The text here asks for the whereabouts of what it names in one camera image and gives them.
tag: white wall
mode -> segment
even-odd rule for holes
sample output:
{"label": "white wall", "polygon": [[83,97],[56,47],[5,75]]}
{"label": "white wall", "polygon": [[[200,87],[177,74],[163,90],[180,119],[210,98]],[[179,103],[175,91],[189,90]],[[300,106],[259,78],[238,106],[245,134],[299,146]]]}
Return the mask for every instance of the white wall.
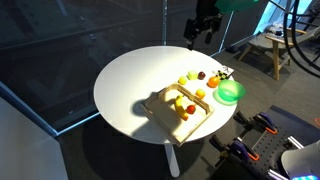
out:
{"label": "white wall", "polygon": [[0,179],[68,179],[59,143],[2,98]]}

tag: green bowl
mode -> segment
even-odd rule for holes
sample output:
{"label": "green bowl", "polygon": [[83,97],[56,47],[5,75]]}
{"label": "green bowl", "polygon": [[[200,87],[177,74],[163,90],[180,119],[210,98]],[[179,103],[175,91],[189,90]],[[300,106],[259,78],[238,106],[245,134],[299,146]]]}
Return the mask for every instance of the green bowl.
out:
{"label": "green bowl", "polygon": [[225,105],[236,104],[246,94],[242,84],[233,80],[222,80],[213,93],[214,98]]}

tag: round white table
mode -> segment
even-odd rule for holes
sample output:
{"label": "round white table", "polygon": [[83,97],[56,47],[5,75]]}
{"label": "round white table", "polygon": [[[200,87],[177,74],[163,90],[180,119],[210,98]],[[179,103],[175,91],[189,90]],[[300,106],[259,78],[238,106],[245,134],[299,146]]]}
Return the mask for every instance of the round white table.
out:
{"label": "round white table", "polygon": [[[100,72],[94,85],[94,101],[102,117],[119,132],[139,141],[164,144],[171,174],[177,177],[180,172],[172,144],[152,126],[140,104],[151,93],[177,82],[190,70],[207,74],[204,80],[186,84],[191,92],[195,92],[192,88],[202,85],[192,83],[205,84],[210,73],[221,69],[222,65],[211,57],[186,48],[152,46],[133,50],[117,57]],[[205,85],[202,89],[206,92],[203,100],[215,110],[187,142],[222,127],[236,109],[236,104],[225,106],[218,103],[212,96],[214,89]]]}

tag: floor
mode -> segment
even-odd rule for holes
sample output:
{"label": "floor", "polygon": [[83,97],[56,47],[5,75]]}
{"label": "floor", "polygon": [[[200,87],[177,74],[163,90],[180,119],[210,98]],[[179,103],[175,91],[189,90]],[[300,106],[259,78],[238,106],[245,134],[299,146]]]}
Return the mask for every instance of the floor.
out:
{"label": "floor", "polygon": [[[304,44],[304,52],[313,58],[314,46]],[[272,63],[256,54],[248,54],[243,62],[236,59],[240,52],[222,52],[213,58],[233,69],[233,77],[244,85],[246,95],[238,103],[237,110],[252,117],[267,111],[272,105],[287,110],[320,128],[315,118],[320,116],[320,81],[295,63],[280,71],[280,80],[272,78]],[[230,119],[215,132],[222,143],[229,143],[239,136],[243,127]],[[189,142],[180,148],[174,147],[180,176],[173,178],[168,169],[164,147],[146,144],[130,139],[110,127],[102,117],[97,117],[58,137],[65,158],[65,165],[71,180],[87,179],[255,179],[243,167],[235,164],[215,165],[219,151],[208,142],[211,135]]]}

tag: chair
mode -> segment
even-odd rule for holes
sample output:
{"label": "chair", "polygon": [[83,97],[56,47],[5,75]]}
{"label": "chair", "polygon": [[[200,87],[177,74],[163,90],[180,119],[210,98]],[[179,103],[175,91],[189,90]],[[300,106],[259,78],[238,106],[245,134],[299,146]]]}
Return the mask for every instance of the chair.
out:
{"label": "chair", "polygon": [[[291,29],[287,29],[288,36],[291,35]],[[302,31],[296,30],[296,33],[301,35],[296,37],[297,43],[300,44],[302,42],[308,41],[320,34],[320,27],[314,28],[310,31]],[[293,43],[289,38],[289,46],[293,47]],[[258,52],[260,54],[265,54],[266,52],[270,52],[272,56],[268,56],[273,60],[274,64],[274,78],[279,80],[279,71],[283,67],[284,64],[288,63],[290,65],[290,56],[286,54],[287,49],[285,47],[285,42],[283,38],[279,38],[276,36],[272,36],[266,33],[262,33],[256,36],[254,39],[249,41],[249,46],[243,51],[238,61],[241,61],[244,56],[249,52]]]}

